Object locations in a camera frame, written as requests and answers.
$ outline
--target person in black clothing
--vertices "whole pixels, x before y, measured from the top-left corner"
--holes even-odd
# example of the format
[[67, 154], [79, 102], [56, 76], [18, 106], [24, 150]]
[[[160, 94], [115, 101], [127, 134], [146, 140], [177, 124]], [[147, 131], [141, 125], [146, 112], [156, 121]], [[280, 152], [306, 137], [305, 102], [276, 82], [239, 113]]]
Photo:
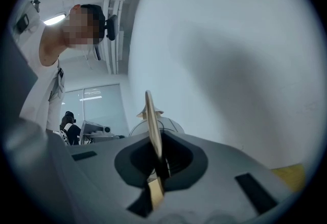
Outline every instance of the person in black clothing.
[[70, 145], [79, 145], [77, 136], [80, 136], [81, 129], [77, 125], [74, 125], [75, 122], [74, 114], [67, 111], [60, 125], [60, 130], [65, 132]]

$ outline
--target black rectangular strip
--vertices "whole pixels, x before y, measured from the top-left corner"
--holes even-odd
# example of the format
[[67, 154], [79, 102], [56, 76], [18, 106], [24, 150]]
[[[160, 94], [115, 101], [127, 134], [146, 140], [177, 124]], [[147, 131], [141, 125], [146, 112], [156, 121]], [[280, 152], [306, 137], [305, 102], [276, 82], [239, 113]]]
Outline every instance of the black rectangular strip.
[[247, 173], [235, 177], [258, 214], [263, 214], [277, 205], [277, 202], [268, 194], [266, 190]]
[[83, 160], [83, 159], [93, 157], [95, 155], [97, 155], [95, 152], [85, 152], [85, 153], [74, 154], [74, 155], [72, 155], [72, 158], [75, 161], [79, 161], [79, 160]]

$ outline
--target fluorescent light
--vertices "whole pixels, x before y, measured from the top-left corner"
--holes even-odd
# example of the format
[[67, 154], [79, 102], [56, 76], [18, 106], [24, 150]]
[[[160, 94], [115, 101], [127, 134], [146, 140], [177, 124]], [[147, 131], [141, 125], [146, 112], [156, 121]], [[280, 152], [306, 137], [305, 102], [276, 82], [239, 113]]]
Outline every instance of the fluorescent light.
[[44, 23], [45, 23], [47, 26], [50, 26], [50, 25], [52, 25], [52, 24], [55, 24], [55, 23], [60, 22], [60, 21], [61, 21], [62, 19], [64, 19], [65, 17], [66, 17], [65, 14], [61, 14], [61, 15], [58, 15], [58, 16], [56, 16], [56, 17], [53, 17], [53, 18], [51, 18], [51, 19], [49, 19], [49, 20], [44, 21]]
[[86, 100], [88, 100], [88, 99], [99, 99], [99, 98], [102, 98], [102, 96], [83, 98], [83, 99], [80, 99], [80, 101], [86, 101]]

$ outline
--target white wall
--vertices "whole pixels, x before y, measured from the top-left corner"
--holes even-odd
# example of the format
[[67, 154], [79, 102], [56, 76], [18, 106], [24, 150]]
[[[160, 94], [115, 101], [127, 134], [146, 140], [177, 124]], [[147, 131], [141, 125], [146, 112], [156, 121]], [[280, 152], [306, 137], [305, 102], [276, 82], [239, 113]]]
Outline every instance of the white wall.
[[127, 75], [109, 75], [104, 61], [90, 60], [89, 63], [92, 70], [89, 69], [86, 61], [81, 58], [73, 58], [60, 63], [65, 73], [66, 92], [82, 88], [120, 84], [127, 124], [129, 131], [131, 131], [140, 122], [140, 119], [136, 117], [139, 111], [135, 109]]
[[140, 0], [129, 79], [186, 133], [242, 149], [270, 168], [321, 146], [325, 75], [306, 0]]

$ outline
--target person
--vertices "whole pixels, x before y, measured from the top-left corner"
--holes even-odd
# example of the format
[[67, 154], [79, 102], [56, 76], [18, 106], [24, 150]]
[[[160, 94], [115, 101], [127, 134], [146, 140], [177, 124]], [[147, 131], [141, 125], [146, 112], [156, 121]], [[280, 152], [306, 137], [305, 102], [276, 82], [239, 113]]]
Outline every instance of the person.
[[104, 38], [105, 17], [100, 6], [75, 5], [61, 22], [46, 26], [42, 21], [30, 38], [20, 46], [37, 81], [23, 104], [20, 117], [38, 123], [43, 130], [58, 131], [62, 94], [53, 93], [58, 82], [58, 57], [67, 48], [98, 44]]
[[81, 134], [81, 129], [75, 125], [74, 114], [70, 111], [65, 113], [60, 124], [60, 130], [63, 131], [70, 145], [79, 145], [79, 136]]

